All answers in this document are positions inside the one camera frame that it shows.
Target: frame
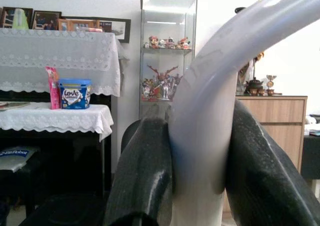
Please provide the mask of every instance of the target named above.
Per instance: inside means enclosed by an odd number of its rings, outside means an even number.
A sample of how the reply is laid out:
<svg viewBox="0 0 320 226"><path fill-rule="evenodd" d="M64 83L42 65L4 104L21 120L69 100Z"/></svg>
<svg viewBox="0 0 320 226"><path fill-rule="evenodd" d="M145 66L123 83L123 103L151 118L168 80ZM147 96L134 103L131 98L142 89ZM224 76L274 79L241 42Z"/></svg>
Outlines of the frame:
<svg viewBox="0 0 320 226"><path fill-rule="evenodd" d="M93 20L68 20L70 25L70 31L77 31L77 28L93 28L97 25Z"/></svg>
<svg viewBox="0 0 320 226"><path fill-rule="evenodd" d="M33 30L58 30L61 12L35 10L32 19Z"/></svg>
<svg viewBox="0 0 320 226"><path fill-rule="evenodd" d="M70 21L66 19L58 19L58 30L59 31L70 31Z"/></svg>
<svg viewBox="0 0 320 226"><path fill-rule="evenodd" d="M129 43L131 19L108 17L63 16L67 20L99 20L99 28L106 33L114 33L120 43Z"/></svg>
<svg viewBox="0 0 320 226"><path fill-rule="evenodd" d="M0 19L1 28L12 28L14 22L14 13L16 9L22 9L26 16L26 22L28 23L29 28L31 27L31 18L32 18L32 8L25 7L3 7Z"/></svg>

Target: white lace tablecloth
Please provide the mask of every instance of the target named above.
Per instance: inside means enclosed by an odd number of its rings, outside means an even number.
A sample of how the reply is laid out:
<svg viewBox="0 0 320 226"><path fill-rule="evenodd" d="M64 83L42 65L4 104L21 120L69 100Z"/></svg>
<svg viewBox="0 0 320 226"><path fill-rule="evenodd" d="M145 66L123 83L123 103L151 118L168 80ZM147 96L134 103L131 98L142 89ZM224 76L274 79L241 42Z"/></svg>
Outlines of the white lace tablecloth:
<svg viewBox="0 0 320 226"><path fill-rule="evenodd" d="M0 28L0 42L0 90L49 92L50 66L61 78L91 79L93 94L120 96L123 50L113 33Z"/></svg>
<svg viewBox="0 0 320 226"><path fill-rule="evenodd" d="M96 132L100 141L112 133L114 121L106 105L87 109L50 109L50 103L31 102L20 108L0 111L0 129L37 132Z"/></svg>

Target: blue lid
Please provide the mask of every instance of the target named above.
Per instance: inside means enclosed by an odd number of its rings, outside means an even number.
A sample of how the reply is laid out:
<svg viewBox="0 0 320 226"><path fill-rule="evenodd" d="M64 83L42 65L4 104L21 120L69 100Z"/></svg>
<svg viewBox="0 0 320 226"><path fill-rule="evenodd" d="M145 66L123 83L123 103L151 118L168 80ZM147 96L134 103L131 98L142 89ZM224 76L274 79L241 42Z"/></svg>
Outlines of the blue lid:
<svg viewBox="0 0 320 226"><path fill-rule="evenodd" d="M78 85L91 85L91 79L87 78L60 78L59 84L78 84Z"/></svg>

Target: wall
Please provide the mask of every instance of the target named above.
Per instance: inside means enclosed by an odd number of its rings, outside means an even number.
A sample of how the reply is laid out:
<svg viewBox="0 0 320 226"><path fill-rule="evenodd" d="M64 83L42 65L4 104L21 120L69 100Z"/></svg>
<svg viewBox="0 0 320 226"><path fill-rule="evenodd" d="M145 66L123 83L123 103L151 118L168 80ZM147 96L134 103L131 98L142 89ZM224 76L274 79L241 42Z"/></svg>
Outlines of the wall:
<svg viewBox="0 0 320 226"><path fill-rule="evenodd" d="M257 0L198 0L196 51L198 52L219 27L235 15L236 7ZM138 119L140 60L140 0L0 0L0 7L25 7L35 10L62 11L65 16L97 16L131 19L130 43L123 43L130 60L125 63L120 98L112 98L112 166L120 155L121 137L126 127ZM317 79L320 73L320 21L288 37L265 51L256 65L258 79L277 75L276 92L307 95L307 111L320 113Z"/></svg>
<svg viewBox="0 0 320 226"><path fill-rule="evenodd" d="M257 0L198 0L196 52L198 52L237 7L248 7ZM307 113L320 114L318 93L320 75L320 21L303 28L265 51L256 64L257 79L277 75L275 92L308 96Z"/></svg>
<svg viewBox="0 0 320 226"><path fill-rule="evenodd" d="M120 98L112 98L112 168L116 168L125 128L138 119L140 61L140 0L0 0L0 7L61 11L63 16L131 19L130 43L122 46L130 59L124 63L125 78Z"/></svg>

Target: white tube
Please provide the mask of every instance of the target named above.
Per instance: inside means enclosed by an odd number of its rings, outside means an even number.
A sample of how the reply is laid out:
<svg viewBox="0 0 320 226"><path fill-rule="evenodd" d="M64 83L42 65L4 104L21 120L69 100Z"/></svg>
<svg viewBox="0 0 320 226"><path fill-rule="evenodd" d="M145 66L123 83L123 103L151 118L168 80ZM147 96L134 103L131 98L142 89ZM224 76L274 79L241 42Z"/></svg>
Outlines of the white tube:
<svg viewBox="0 0 320 226"><path fill-rule="evenodd" d="M207 42L177 88L169 119L175 172L172 226L220 226L237 72L320 18L320 0L261 0Z"/></svg>

